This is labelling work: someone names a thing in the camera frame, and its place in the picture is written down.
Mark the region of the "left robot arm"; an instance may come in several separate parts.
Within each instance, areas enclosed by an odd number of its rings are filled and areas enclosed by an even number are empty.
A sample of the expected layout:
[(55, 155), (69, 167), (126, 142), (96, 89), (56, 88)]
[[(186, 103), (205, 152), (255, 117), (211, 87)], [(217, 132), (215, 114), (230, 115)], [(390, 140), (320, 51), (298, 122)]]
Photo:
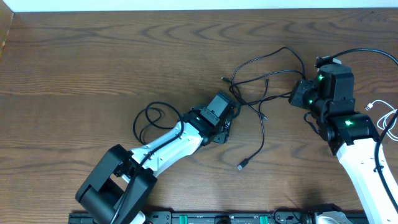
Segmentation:
[(76, 201), (96, 223), (144, 223), (142, 208), (158, 176), (211, 142), (224, 144), (240, 104), (219, 91), (208, 105), (178, 115), (160, 138), (126, 150), (110, 148), (78, 189)]

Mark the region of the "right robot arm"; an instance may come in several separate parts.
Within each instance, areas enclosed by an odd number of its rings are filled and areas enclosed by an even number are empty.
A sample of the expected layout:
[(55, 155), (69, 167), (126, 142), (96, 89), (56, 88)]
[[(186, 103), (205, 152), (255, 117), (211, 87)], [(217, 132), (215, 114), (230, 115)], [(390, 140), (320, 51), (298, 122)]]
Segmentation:
[(369, 223), (397, 223), (397, 182), (386, 162), (382, 137), (371, 118), (355, 110), (354, 75), (345, 65), (319, 66), (313, 80), (299, 80), (289, 103), (315, 118), (352, 181)]

